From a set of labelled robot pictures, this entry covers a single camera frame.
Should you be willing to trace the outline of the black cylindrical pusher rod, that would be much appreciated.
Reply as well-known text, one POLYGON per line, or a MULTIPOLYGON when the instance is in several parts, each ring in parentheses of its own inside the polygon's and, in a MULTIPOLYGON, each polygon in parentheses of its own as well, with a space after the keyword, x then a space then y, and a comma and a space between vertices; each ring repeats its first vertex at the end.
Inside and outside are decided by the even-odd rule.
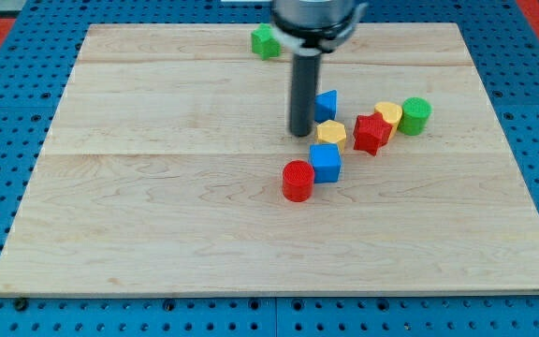
POLYGON ((293 136, 306 137, 312 132, 320 65, 320 54, 292 57, 288 126, 293 136))

